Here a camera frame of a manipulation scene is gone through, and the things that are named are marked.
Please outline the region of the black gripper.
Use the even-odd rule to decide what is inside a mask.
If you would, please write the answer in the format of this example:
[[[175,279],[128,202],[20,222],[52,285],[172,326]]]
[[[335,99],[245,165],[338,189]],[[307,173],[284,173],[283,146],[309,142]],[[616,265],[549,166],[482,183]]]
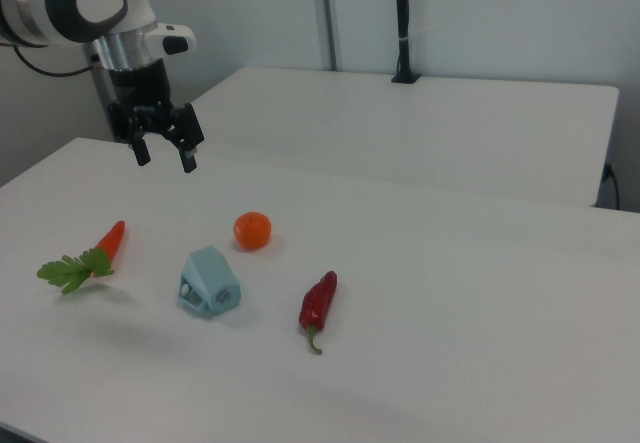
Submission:
[[[193,172],[204,134],[191,104],[173,108],[164,61],[132,70],[110,70],[109,77],[115,98],[107,105],[107,114],[114,138],[128,142],[137,164],[145,166],[151,158],[141,134],[167,131],[166,137],[177,148],[184,172]]]

